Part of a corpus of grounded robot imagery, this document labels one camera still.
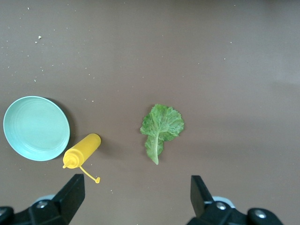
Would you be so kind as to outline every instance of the lettuce leaf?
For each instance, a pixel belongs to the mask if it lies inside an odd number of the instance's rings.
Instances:
[[[179,136],[184,128],[181,114],[172,107],[156,104],[142,121],[141,133],[148,135],[145,147],[147,155],[158,165],[158,156],[164,150],[164,142]]]

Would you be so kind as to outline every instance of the bottle nozzle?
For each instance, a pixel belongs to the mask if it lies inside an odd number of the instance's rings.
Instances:
[[[85,171],[81,166],[79,167],[88,177],[90,177],[92,180],[94,180],[97,184],[100,182],[100,177],[97,177],[97,179],[93,178],[88,172]]]
[[[72,160],[68,160],[64,165],[63,165],[63,167],[62,168],[67,168],[69,165],[71,165],[73,163],[73,161]]]

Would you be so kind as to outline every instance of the squeeze bottle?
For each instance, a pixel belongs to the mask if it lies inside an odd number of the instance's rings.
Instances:
[[[90,157],[93,152],[100,146],[101,138],[97,134],[89,134],[83,138],[79,143],[66,151],[62,168],[80,168],[86,175],[93,179],[97,184],[100,182],[100,177],[93,178],[88,172],[86,172],[81,166]]]

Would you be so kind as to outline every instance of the plate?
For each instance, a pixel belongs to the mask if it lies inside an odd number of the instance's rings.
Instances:
[[[13,102],[4,115],[3,129],[10,146],[35,161],[57,157],[70,139],[64,112],[52,101],[38,96]]]

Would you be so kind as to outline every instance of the brown table surface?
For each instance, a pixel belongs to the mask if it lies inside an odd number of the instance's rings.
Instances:
[[[41,96],[65,112],[68,147],[101,136],[84,164],[101,182],[85,176],[72,225],[184,225],[193,174],[242,213],[298,224],[299,11],[298,1],[2,0],[1,121],[13,101]],[[159,165],[139,132],[157,103],[185,121]],[[0,205],[16,212],[81,172],[62,169],[63,154],[20,156],[3,129],[0,143]]]

